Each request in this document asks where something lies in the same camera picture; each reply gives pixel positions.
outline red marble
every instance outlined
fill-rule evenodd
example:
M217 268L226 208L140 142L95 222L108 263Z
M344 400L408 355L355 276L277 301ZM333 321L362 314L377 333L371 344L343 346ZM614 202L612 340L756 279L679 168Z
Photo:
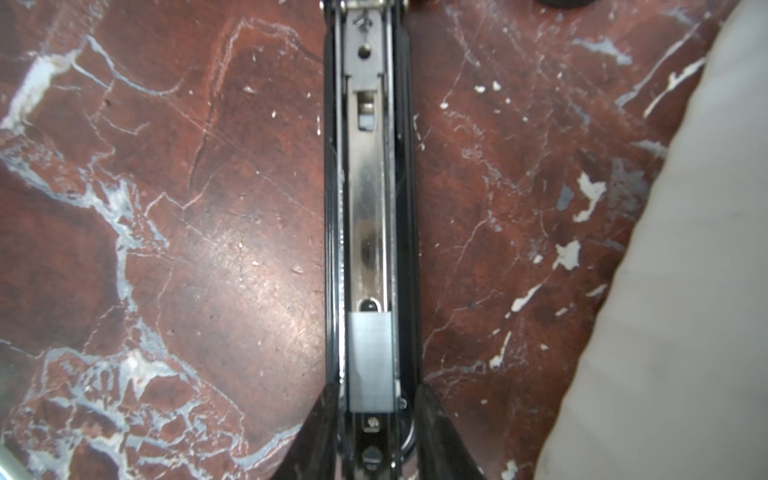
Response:
M735 3L408 13L425 380L489 478L532 477ZM316 3L0 24L4 443L40 478L265 478L324 377Z

